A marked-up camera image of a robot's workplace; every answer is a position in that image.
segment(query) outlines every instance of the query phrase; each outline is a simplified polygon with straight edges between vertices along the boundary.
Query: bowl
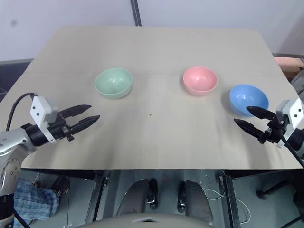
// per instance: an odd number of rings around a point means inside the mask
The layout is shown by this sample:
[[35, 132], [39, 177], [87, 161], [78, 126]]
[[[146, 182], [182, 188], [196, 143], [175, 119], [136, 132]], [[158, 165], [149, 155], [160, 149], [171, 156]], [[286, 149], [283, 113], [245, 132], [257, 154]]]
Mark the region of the bowl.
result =
[[237, 85], [230, 91], [230, 107], [239, 115], [253, 116], [247, 106], [258, 106], [267, 109], [269, 101], [267, 96], [252, 85]]
[[186, 70], [183, 81], [189, 93], [200, 96], [217, 86], [218, 77], [212, 70], [196, 66]]
[[122, 98], [131, 91], [133, 77], [125, 69], [113, 68], [102, 72], [95, 79], [95, 89], [107, 98]]

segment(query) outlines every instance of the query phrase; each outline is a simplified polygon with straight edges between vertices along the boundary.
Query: table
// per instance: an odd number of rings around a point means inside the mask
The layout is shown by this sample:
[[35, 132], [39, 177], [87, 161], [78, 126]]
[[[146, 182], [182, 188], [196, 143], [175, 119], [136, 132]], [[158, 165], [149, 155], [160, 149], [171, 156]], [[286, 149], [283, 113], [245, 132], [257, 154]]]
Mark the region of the table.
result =
[[[182, 83], [187, 68], [205, 66], [218, 86], [203, 97]], [[133, 89], [110, 100], [94, 89], [97, 75], [120, 67], [133, 75]], [[13, 102], [25, 92], [50, 98], [60, 110], [89, 104], [76, 121], [101, 118], [75, 140], [47, 144], [23, 162], [37, 169], [293, 169], [286, 149], [261, 145], [233, 121], [228, 104], [237, 84], [265, 92], [270, 110], [296, 98], [258, 32], [227, 28], [62, 27], [0, 104], [5, 130]], [[11, 129], [28, 122], [30, 99], [20, 103]], [[266, 121], [244, 118], [266, 129]]]

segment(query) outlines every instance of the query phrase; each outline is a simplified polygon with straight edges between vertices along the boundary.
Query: blue jeans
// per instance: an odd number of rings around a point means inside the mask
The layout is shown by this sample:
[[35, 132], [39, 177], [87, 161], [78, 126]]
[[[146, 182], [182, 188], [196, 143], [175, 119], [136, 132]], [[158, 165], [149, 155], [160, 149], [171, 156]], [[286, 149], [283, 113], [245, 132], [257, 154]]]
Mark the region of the blue jeans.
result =
[[[59, 196], [51, 189], [38, 189], [31, 182], [20, 179], [14, 195], [14, 207], [29, 224], [34, 219], [46, 220], [55, 215]], [[14, 227], [23, 227], [15, 218]]]

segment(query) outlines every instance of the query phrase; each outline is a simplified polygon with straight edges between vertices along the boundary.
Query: wall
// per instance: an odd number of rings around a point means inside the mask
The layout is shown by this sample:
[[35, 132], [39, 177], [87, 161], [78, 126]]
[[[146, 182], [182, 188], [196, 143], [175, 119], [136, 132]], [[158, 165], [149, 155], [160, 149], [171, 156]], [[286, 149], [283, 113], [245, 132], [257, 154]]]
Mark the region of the wall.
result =
[[138, 0], [143, 26], [258, 30], [272, 53], [304, 55], [303, 0]]
[[34, 58], [63, 25], [134, 25], [129, 0], [0, 0], [0, 61]]

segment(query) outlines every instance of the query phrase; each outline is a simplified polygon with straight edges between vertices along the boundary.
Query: wheel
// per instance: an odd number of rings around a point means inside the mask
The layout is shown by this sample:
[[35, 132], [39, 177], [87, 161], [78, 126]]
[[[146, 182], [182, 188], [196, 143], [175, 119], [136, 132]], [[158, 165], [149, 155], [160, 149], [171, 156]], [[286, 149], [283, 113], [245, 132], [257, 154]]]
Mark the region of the wheel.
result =
[[185, 182], [180, 183], [179, 185], [179, 194], [177, 198], [177, 210], [179, 213], [184, 213], [186, 206], [181, 205], [181, 203], [185, 204], [186, 193], [185, 193]]
[[157, 207], [158, 207], [158, 187], [157, 187], [157, 181], [155, 178], [152, 178], [149, 181], [149, 198], [155, 199], [155, 202], [150, 204], [150, 208], [152, 210], [157, 209]]

